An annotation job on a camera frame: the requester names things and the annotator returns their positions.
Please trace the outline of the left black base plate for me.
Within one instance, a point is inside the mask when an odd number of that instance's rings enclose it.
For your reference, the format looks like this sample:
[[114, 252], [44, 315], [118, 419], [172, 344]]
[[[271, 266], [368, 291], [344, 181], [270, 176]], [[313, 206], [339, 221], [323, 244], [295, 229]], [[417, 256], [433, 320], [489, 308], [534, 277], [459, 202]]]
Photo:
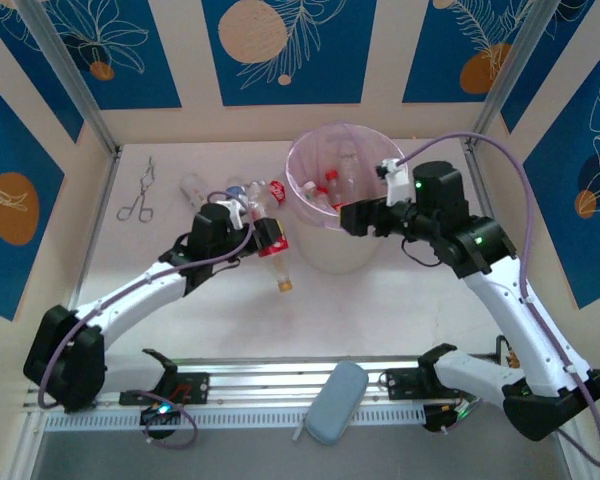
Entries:
[[[207, 402], [210, 375], [206, 372], [176, 373], [162, 379], [150, 393], [182, 405], [203, 405]], [[123, 406], [149, 405], [153, 400], [133, 391], [119, 395]]]

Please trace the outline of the large bottle red label orange cap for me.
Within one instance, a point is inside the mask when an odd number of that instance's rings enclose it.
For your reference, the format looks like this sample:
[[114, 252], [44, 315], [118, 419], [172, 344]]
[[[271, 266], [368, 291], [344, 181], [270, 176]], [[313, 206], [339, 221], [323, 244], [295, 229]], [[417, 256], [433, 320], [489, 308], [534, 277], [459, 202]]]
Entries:
[[288, 265], [289, 243], [280, 222], [278, 222], [278, 227], [281, 230], [278, 239], [271, 246], [265, 248], [259, 254], [259, 257], [265, 260], [271, 274], [276, 280], [278, 290], [281, 293], [286, 293], [293, 288]]

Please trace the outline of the clear bottle blue label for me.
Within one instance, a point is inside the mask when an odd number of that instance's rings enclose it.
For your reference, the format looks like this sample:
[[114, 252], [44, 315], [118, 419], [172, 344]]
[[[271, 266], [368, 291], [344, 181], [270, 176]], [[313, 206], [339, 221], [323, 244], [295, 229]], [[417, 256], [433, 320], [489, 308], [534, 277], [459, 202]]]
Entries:
[[228, 178], [225, 182], [225, 191], [239, 197], [245, 202], [248, 201], [247, 190], [248, 184], [242, 177], [233, 176]]

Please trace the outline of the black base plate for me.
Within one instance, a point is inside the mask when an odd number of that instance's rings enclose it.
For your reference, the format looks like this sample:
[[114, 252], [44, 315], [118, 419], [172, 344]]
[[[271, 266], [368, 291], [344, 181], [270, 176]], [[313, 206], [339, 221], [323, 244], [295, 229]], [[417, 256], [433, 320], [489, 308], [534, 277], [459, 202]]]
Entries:
[[456, 399], [462, 396], [459, 390], [442, 386], [420, 367], [392, 368], [383, 374], [391, 400]]
[[[176, 373], [162, 379], [150, 393], [182, 405], [203, 405], [207, 402], [210, 375], [206, 372]], [[133, 391], [119, 395], [123, 406], [149, 405], [153, 400]]]

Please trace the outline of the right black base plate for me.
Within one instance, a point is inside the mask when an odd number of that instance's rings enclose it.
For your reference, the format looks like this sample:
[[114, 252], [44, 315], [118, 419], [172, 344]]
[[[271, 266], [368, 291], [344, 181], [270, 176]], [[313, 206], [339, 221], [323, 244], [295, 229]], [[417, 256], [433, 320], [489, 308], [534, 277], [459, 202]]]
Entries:
[[392, 368], [383, 374], [391, 400], [456, 399], [462, 396], [459, 390], [442, 386], [420, 367]]

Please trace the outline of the aluminium frame post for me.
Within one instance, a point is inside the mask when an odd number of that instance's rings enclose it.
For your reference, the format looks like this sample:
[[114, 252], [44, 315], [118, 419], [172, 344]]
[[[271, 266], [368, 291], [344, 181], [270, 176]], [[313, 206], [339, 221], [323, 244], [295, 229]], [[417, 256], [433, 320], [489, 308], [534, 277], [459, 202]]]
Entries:
[[474, 134], [486, 135], [500, 113], [511, 91], [519, 80], [525, 66], [561, 0], [534, 0], [529, 16], [521, 25], [519, 33], [486, 96], [484, 106], [472, 127]]
[[119, 145], [114, 140], [90, 89], [43, 6], [37, 0], [13, 0], [21, 19], [67, 95], [112, 159]]

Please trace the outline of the pink plastic bin liner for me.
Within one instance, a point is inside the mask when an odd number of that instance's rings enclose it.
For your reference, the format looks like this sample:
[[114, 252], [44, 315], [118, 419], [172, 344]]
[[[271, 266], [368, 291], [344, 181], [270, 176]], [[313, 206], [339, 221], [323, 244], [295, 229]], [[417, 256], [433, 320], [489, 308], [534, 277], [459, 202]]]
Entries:
[[[387, 158], [401, 158], [402, 151], [386, 135], [366, 126], [336, 122], [299, 136], [285, 165], [286, 200], [305, 223], [331, 230], [340, 228], [339, 213], [318, 206], [303, 192], [308, 182], [338, 191], [343, 203], [381, 197], [386, 187], [376, 166]], [[327, 181], [325, 173], [336, 170], [338, 178]]]

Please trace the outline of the left controller board green light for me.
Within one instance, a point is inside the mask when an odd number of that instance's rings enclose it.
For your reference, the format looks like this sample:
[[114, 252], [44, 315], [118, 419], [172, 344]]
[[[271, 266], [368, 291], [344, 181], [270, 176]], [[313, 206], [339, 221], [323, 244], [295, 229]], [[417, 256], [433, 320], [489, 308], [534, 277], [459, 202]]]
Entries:
[[145, 427], [177, 425], [180, 418], [181, 413], [171, 405], [153, 404], [140, 412], [140, 425]]

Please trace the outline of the aluminium mounting rail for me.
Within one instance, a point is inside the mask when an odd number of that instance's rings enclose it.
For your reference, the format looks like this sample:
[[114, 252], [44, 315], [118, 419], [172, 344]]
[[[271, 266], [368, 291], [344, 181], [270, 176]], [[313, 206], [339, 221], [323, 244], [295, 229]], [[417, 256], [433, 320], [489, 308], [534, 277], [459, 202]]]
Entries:
[[203, 405], [300, 403], [318, 393], [339, 362], [336, 357], [175, 361], [151, 350], [133, 356], [113, 355], [104, 361], [80, 360], [79, 371], [56, 372], [46, 386], [42, 385], [40, 365], [27, 366], [24, 373], [35, 384], [29, 393], [37, 393], [46, 408], [73, 413], [107, 401], [119, 404], [123, 392], [150, 392], [167, 376], [185, 372], [210, 375]]

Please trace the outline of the clear cola bottle red cap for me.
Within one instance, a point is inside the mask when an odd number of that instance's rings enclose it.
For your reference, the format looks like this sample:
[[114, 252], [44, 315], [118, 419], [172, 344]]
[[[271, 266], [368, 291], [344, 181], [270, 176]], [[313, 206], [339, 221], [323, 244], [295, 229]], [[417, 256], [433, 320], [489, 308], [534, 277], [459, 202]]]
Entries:
[[277, 180], [271, 182], [264, 180], [252, 181], [247, 186], [246, 193], [249, 214], [252, 220], [277, 219], [279, 216], [278, 210], [286, 201], [285, 187]]

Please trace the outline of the black printed card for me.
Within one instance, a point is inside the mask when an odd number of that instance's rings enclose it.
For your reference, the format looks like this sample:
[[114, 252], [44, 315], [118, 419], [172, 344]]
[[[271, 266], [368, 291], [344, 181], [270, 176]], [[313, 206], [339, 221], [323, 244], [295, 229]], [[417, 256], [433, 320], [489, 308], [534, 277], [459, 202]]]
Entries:
[[519, 369], [519, 359], [504, 335], [496, 337], [496, 359], [501, 366]]

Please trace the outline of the clear bottle with red print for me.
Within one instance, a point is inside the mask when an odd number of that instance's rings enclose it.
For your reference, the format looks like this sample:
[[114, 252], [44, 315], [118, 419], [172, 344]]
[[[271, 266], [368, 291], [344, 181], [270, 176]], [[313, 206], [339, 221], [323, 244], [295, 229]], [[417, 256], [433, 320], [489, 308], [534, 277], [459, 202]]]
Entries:
[[206, 203], [209, 192], [205, 182], [196, 174], [188, 174], [181, 179], [180, 191], [196, 210]]

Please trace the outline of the white round plastic bin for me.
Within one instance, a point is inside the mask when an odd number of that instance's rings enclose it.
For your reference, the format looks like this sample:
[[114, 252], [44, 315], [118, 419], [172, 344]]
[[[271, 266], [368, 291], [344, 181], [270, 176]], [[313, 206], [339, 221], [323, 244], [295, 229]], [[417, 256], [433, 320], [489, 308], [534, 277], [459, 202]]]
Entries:
[[[326, 209], [316, 198], [303, 187], [303, 192], [311, 201]], [[296, 244], [304, 260], [312, 267], [330, 274], [351, 273], [367, 264], [377, 251], [379, 241], [372, 236], [353, 237], [341, 227], [338, 230], [311, 226], [302, 221], [290, 210], [297, 232]]]

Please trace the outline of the metal tongs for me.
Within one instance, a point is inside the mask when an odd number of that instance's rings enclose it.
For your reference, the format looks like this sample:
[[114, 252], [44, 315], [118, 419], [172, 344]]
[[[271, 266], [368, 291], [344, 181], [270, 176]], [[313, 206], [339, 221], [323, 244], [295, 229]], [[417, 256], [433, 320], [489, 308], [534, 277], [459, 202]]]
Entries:
[[145, 205], [146, 195], [155, 182], [155, 165], [153, 158], [149, 157], [146, 169], [139, 179], [139, 191], [134, 201], [127, 206], [122, 206], [116, 213], [116, 219], [120, 222], [128, 221], [134, 213], [140, 223], [147, 224], [152, 221], [154, 210]]

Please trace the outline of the right controller board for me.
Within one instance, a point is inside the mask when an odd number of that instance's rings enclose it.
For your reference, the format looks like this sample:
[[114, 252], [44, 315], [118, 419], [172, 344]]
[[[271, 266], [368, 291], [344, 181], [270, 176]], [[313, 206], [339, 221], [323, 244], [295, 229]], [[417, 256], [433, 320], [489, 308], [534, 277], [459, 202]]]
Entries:
[[424, 407], [424, 428], [432, 433], [448, 434], [458, 427], [475, 409], [476, 404], [427, 405]]

